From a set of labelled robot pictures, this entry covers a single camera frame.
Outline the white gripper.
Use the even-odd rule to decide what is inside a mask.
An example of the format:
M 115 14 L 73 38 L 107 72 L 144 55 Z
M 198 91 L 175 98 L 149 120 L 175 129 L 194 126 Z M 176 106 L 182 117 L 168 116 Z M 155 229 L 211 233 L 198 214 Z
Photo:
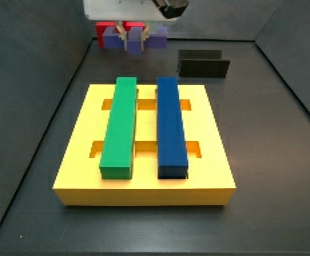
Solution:
M 148 39 L 149 21 L 176 21 L 178 18 L 166 18 L 156 8 L 152 0 L 83 0 L 84 14 L 89 20 L 116 21 L 115 27 L 127 51 L 127 31 L 121 21 L 145 21 L 140 33 L 140 48 Z

